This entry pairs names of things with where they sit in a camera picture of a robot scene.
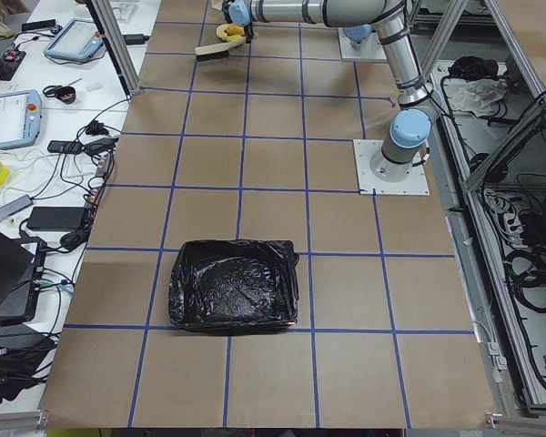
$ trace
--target black plastic bag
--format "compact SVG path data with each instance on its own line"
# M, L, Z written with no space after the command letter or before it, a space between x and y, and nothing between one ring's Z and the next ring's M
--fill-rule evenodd
M295 324L298 260L291 241L189 241L172 269L170 320L185 330L222 333Z

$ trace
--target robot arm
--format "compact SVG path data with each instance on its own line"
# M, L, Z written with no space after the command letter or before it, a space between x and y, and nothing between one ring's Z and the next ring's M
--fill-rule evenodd
M406 19L405 0L225 0L237 25L252 22L323 23L328 27L371 24L379 37L399 89L402 112L395 117L379 157L377 176L395 182L405 177L412 159L429 135L439 110L430 101Z

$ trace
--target gray floor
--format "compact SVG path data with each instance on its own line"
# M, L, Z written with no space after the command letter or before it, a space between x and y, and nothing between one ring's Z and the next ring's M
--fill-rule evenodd
M15 32L20 32L20 26L21 24L28 21L28 17L32 13L32 11L35 9L36 5L38 4L39 0L23 0L26 7L31 10L29 13L24 14L14 14L10 15L6 18L5 24L10 27ZM10 45L12 45L13 38L8 38L6 40L0 41L0 56L2 56L2 53L7 49L10 48Z

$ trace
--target light blue tablet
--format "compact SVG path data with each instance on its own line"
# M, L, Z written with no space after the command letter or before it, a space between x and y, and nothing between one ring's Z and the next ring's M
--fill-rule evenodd
M46 46L46 57L87 62L103 45L103 39L95 23L89 20L72 19L56 34L56 38Z
M40 119L41 100L34 89L0 94L0 148L32 146Z

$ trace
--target blue joint cap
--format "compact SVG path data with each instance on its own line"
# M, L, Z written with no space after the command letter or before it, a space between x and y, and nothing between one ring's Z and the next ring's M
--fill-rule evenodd
M430 133L430 118L418 109L405 109L390 123L390 137L402 148L415 148L425 142Z
M230 15L232 22L236 25L245 27L246 25L251 24L251 14L243 0L235 0L228 7L228 14Z
M372 27L370 25L356 25L354 27L342 28L344 35L354 43L361 43L372 33Z

